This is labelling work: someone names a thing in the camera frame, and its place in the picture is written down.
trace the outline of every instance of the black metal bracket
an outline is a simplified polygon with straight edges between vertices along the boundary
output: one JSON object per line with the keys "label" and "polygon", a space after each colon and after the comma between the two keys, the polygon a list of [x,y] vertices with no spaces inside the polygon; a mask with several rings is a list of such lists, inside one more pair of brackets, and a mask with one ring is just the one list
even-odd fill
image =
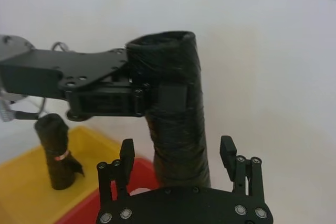
{"label": "black metal bracket", "polygon": [[[273,216],[265,204],[261,160],[236,155],[231,137],[222,136],[220,154],[230,178],[233,192],[204,187],[169,187],[130,196],[126,185],[134,161],[132,140],[124,140],[120,159],[99,163],[100,211],[97,224],[272,224]],[[245,193],[245,178],[249,193]],[[115,181],[118,197],[112,200],[111,181]]]}
{"label": "black metal bracket", "polygon": [[114,160],[111,164],[101,162],[97,165],[100,206],[112,202],[112,181],[115,181],[117,186],[118,199],[129,196],[126,186],[129,183],[134,164],[133,139],[126,139],[122,142],[119,155],[120,159]]}
{"label": "black metal bracket", "polygon": [[224,167],[234,183],[233,193],[246,195],[245,178],[248,179],[248,195],[264,201],[264,185],[262,181],[261,159],[238,155],[237,148],[230,136],[222,136],[220,156]]}

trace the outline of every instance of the black plastic bag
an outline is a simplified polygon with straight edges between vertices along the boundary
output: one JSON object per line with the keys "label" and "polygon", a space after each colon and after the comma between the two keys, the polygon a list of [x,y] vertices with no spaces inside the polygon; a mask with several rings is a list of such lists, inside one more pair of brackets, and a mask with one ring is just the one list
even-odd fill
{"label": "black plastic bag", "polygon": [[68,149],[69,127],[58,114],[48,114],[35,123],[35,131],[45,150],[51,186],[55,190],[70,187],[75,173],[84,175],[81,164]]}

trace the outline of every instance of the black tape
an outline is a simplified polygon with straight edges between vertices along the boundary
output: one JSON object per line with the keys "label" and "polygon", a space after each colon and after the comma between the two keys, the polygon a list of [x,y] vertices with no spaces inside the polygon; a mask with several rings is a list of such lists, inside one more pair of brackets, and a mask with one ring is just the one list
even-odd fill
{"label": "black tape", "polygon": [[69,127],[59,115],[48,114],[37,120],[35,130],[45,150],[52,188],[68,188],[75,181],[75,173],[84,175],[81,164],[71,152],[66,155]]}
{"label": "black tape", "polygon": [[152,86],[153,100],[145,116],[160,183],[210,187],[195,35],[188,31],[146,35],[127,43],[126,49],[133,83]]}

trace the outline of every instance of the wrapped cylinder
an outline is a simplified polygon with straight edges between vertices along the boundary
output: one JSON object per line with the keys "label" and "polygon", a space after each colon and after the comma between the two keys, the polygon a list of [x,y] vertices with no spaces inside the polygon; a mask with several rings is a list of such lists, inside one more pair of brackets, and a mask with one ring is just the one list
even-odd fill
{"label": "wrapped cylinder", "polygon": [[51,186],[55,190],[70,187],[75,173],[84,175],[81,164],[68,149],[69,127],[58,114],[48,114],[35,123],[35,131],[46,154]]}
{"label": "wrapped cylinder", "polygon": [[161,185],[210,187],[195,35],[146,35],[127,43],[126,50],[133,83],[151,86],[145,117]]}

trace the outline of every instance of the mounting hole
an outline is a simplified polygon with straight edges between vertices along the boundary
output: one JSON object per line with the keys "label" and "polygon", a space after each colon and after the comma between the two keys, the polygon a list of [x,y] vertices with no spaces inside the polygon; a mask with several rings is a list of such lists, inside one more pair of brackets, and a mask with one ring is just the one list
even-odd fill
{"label": "mounting hole", "polygon": [[12,45],[14,43],[13,39],[11,38],[11,36],[5,36],[3,38],[3,42],[6,44],[6,45]]}
{"label": "mounting hole", "polygon": [[73,87],[73,86],[75,86],[76,84],[72,81],[72,82],[68,82],[67,83],[67,86],[69,86],[69,87]]}

